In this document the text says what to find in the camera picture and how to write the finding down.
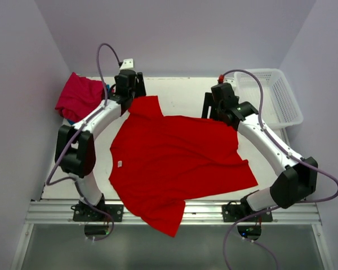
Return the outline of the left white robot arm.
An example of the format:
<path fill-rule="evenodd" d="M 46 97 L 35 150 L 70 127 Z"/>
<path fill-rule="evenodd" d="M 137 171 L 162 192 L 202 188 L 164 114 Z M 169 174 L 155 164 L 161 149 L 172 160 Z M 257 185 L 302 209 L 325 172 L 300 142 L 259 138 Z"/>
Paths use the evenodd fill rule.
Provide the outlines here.
<path fill-rule="evenodd" d="M 91 206 L 103 197 L 93 173 L 95 139 L 130 108 L 135 98 L 146 95 L 142 73 L 124 69 L 114 80 L 97 108 L 74 125 L 62 125 L 57 136 L 54 168 L 60 168 L 74 181 L 80 201 Z"/>

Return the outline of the bright red t shirt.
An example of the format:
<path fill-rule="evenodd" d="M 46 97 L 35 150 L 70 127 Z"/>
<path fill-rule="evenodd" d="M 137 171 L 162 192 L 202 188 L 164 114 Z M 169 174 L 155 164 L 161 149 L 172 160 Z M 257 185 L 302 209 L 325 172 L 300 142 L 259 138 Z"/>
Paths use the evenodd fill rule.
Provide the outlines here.
<path fill-rule="evenodd" d="M 156 96 L 139 97 L 110 147 L 109 180 L 126 208 L 175 236 L 185 202 L 257 185 L 236 131 L 212 119 L 165 116 Z"/>

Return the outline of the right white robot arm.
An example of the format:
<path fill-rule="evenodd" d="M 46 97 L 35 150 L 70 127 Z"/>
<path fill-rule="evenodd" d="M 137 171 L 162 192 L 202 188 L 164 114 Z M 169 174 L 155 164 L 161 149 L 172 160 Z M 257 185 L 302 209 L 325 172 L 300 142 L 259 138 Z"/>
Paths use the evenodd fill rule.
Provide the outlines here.
<path fill-rule="evenodd" d="M 232 85 L 220 83 L 205 94 L 202 112 L 224 122 L 247 138 L 274 170 L 277 179 L 265 189 L 255 191 L 239 203 L 240 212 L 249 215 L 278 206 L 287 209 L 313 194 L 317 185 L 318 163 L 303 158 L 286 145 L 260 119 L 250 102 L 240 102 Z"/>

